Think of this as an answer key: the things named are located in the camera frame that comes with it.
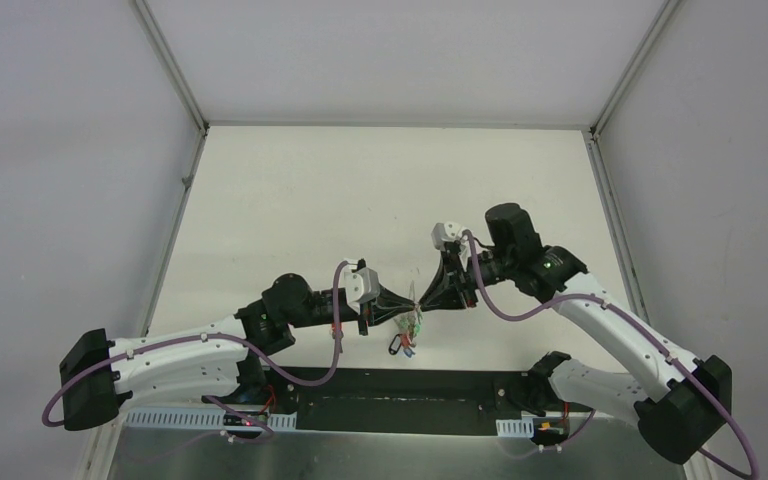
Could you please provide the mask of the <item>metal keyring plate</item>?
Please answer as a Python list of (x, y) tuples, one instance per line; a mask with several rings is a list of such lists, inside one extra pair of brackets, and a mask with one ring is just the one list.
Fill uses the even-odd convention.
[(415, 281), (414, 280), (412, 280), (410, 282), (409, 290), (408, 290), (408, 298), (411, 300), (412, 305), (411, 305), (411, 310), (407, 314), (410, 314), (412, 312), (420, 312), (421, 313), (421, 307), (420, 307), (420, 304), (419, 304), (419, 301), (418, 301), (418, 297), (417, 297), (417, 294), (416, 294), (416, 286), (415, 286)]

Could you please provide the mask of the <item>green tag key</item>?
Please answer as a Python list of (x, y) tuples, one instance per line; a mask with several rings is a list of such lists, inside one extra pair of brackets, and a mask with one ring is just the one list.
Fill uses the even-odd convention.
[(416, 337), (421, 331), (422, 315), (420, 312), (412, 312), (405, 316), (405, 332), (409, 337)]

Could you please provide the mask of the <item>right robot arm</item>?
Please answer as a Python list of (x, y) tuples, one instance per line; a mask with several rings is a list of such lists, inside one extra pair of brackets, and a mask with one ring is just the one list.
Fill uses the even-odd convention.
[(555, 311), (625, 370), (606, 372), (551, 352), (526, 373), (523, 409), (542, 414), (561, 402), (584, 405), (636, 428), (667, 461), (684, 464), (700, 453), (731, 412), (730, 366), (716, 355), (701, 358), (625, 310), (574, 254), (544, 244), (518, 204), (490, 208), (485, 222), (487, 246), (458, 223), (433, 227), (440, 264), (420, 310), (465, 310), (483, 301), (508, 322)]

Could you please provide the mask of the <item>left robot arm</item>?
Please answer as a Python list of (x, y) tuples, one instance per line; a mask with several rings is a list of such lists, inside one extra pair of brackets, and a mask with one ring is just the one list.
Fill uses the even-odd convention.
[[(415, 307), (357, 260), (341, 262), (328, 289), (315, 291), (301, 275), (287, 273), (236, 313), (183, 332), (113, 339), (103, 328), (90, 330), (60, 361), (61, 387), (42, 422), (82, 431), (157, 402), (231, 395), (253, 404), (264, 394), (265, 365), (294, 384), (320, 386), (336, 372), (344, 323), (355, 322), (367, 334)], [(272, 360), (294, 345), (293, 330), (323, 325), (332, 333), (333, 351), (321, 377), (307, 381)]]

